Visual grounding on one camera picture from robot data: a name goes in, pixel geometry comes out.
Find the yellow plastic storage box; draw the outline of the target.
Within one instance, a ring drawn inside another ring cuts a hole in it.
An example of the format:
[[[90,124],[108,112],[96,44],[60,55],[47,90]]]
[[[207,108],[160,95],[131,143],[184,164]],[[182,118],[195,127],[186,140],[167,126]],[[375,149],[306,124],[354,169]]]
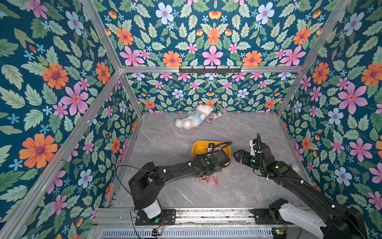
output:
[[[196,154],[210,154],[212,151],[223,150],[228,157],[230,158],[229,162],[227,162],[224,166],[227,167],[231,161],[231,141],[227,142],[219,142],[219,141],[207,141],[207,140],[199,140],[196,141],[193,145],[192,157]]]

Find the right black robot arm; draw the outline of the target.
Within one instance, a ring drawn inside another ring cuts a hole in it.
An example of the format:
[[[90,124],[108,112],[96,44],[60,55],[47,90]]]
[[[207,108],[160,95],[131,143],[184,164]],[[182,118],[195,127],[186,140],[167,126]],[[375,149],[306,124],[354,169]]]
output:
[[[311,211],[301,210],[285,199],[269,205],[269,219],[273,223],[292,223],[320,239],[365,239],[367,230],[362,213],[354,207],[345,208],[329,199],[306,182],[291,166],[275,160],[271,149],[257,136],[249,142],[250,152],[239,150],[233,154],[260,176],[296,195]]]

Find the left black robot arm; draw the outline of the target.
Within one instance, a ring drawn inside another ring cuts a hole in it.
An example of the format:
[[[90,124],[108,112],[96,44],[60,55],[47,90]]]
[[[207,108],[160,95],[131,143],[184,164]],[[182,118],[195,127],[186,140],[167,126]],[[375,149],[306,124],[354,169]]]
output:
[[[148,219],[157,219],[163,215],[158,195],[163,187],[173,181],[186,178],[208,178],[222,172],[231,163],[231,158],[224,150],[231,141],[221,142],[205,153],[195,154],[190,161],[156,166],[148,162],[139,168],[128,181],[134,209],[143,211]]]

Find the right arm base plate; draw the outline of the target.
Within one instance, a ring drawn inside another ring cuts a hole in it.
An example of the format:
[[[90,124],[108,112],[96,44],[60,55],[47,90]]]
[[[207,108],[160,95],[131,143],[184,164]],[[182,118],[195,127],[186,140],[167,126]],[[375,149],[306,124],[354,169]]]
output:
[[[292,223],[284,221],[275,209],[251,209],[250,212],[258,225],[284,225],[285,223],[288,226],[292,225]]]

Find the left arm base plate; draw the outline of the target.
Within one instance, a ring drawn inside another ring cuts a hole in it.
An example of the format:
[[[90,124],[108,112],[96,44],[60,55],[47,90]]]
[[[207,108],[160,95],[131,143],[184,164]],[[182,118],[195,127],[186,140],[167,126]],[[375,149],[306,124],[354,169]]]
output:
[[[176,215],[175,209],[164,209],[158,216],[149,219],[143,210],[139,210],[134,224],[136,226],[172,226],[175,225]]]

